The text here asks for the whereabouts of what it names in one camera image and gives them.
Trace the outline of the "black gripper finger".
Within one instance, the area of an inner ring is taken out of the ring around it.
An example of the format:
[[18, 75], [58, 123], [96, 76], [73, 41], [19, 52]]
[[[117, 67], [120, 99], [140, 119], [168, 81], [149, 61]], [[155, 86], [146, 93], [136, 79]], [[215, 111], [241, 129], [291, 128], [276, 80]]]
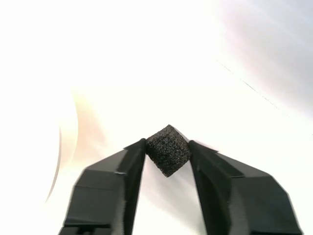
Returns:
[[190, 159], [208, 235], [300, 235], [290, 199], [268, 173], [196, 141]]
[[86, 167], [76, 181], [61, 235], [131, 235], [146, 140]]

